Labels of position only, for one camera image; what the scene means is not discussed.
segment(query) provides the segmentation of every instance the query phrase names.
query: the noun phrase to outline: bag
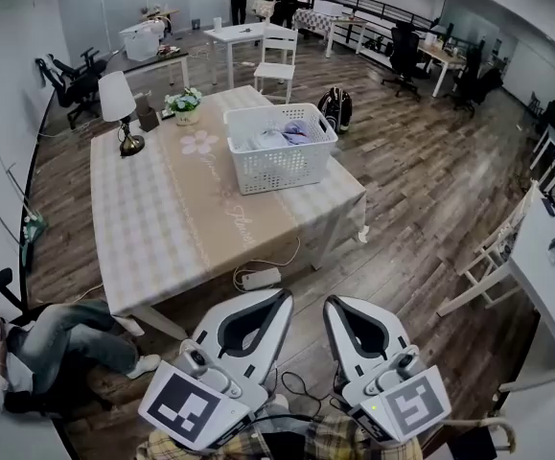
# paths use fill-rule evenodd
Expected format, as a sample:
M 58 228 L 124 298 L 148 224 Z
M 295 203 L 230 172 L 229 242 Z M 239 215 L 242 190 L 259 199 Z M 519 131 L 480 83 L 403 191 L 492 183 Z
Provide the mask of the bag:
M 336 134 L 345 133 L 350 127 L 352 119 L 352 99 L 344 90 L 333 87 L 317 105 L 319 111 L 324 115 Z

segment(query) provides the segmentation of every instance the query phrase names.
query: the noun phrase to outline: white lampshade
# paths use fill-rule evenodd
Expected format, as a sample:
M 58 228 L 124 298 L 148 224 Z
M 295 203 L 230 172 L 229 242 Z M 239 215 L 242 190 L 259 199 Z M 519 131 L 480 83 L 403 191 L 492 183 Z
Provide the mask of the white lampshade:
M 136 109 L 124 72 L 114 72 L 98 81 L 103 119 L 109 123 L 129 116 Z

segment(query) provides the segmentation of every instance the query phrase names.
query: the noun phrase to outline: flower pot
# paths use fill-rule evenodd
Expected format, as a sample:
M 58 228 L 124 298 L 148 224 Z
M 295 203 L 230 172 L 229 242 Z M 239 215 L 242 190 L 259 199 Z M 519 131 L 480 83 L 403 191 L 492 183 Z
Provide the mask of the flower pot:
M 175 122 L 181 127 L 188 127 L 189 125 L 195 125 L 200 119 L 198 114 L 198 108 L 191 111 L 176 111 L 174 114 Z

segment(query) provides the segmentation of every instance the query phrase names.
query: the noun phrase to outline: plaid shirt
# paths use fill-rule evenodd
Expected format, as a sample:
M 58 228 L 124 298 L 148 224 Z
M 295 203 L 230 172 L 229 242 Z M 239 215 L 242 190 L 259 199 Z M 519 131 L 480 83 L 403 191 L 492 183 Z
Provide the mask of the plaid shirt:
M 136 450 L 136 460 L 196 460 L 198 455 L 178 448 L 168 434 L 156 429 Z M 214 452 L 213 460 L 272 459 L 258 430 L 248 428 Z M 381 449 L 348 416 L 320 417 L 307 431 L 305 458 L 310 460 L 422 460 L 417 438 L 392 449 Z

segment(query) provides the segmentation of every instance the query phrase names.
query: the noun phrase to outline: white laundry basket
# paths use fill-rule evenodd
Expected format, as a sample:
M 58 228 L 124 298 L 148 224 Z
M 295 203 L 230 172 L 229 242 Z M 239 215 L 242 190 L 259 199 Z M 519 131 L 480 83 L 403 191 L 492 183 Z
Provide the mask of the white laundry basket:
M 309 125 L 313 143 L 254 151 L 245 148 L 247 139 L 254 134 L 270 126 L 282 128 L 294 119 Z M 224 122 L 239 188 L 244 195 L 321 181 L 337 139 L 326 118 L 311 103 L 234 109 L 224 113 Z

